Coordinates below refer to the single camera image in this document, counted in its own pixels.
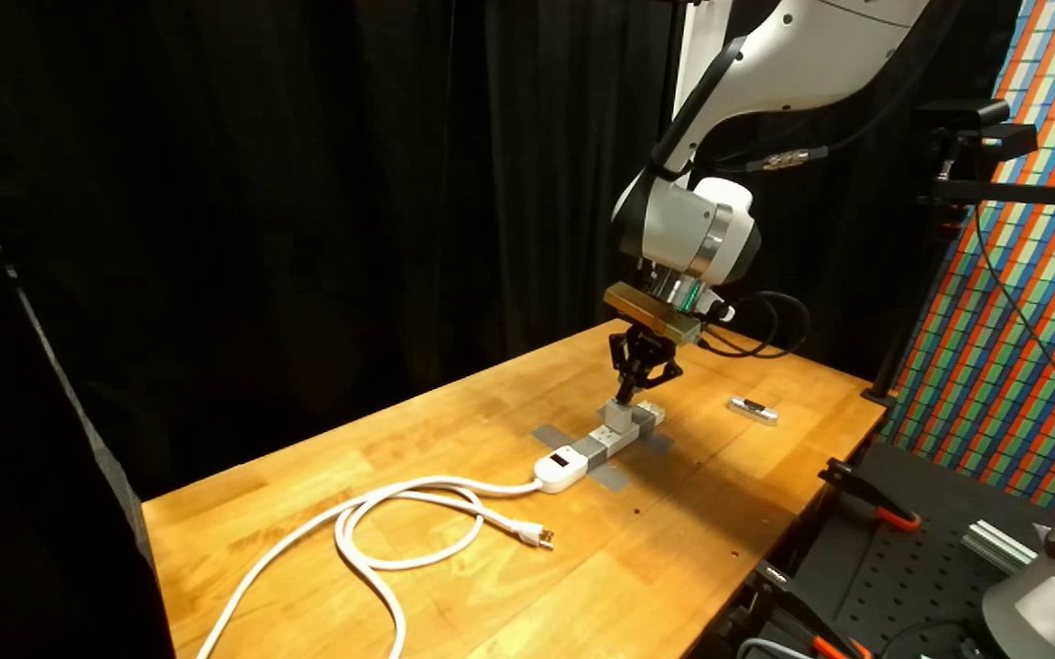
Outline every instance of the wooden tabletop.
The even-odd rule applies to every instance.
[[[605,321],[279,454],[143,504],[179,655],[194,655],[247,568],[308,518],[382,483],[457,474],[520,483],[548,454],[537,428],[584,436],[615,391]],[[553,549],[484,530],[463,557],[385,574],[399,594],[407,655],[683,655],[882,416],[865,380],[807,358],[677,353],[683,376],[644,391],[662,447],[615,459],[621,491],[584,479],[564,496],[491,503],[538,519]],[[748,397],[776,424],[726,411]],[[361,530],[382,557],[440,549],[471,518],[385,504]],[[317,530],[241,602],[218,655],[385,655],[394,621]]]

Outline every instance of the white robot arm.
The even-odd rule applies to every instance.
[[[662,270],[662,283],[648,289],[658,304],[703,315],[720,304],[710,287],[742,278],[758,249],[748,216],[752,194],[742,182],[686,187],[703,134],[744,112],[792,112],[852,99],[890,62],[923,9],[927,0],[780,0],[755,32],[720,51],[611,212],[625,253]],[[824,149],[775,154],[764,171],[811,158],[824,158]],[[638,321],[686,341],[651,315]]]

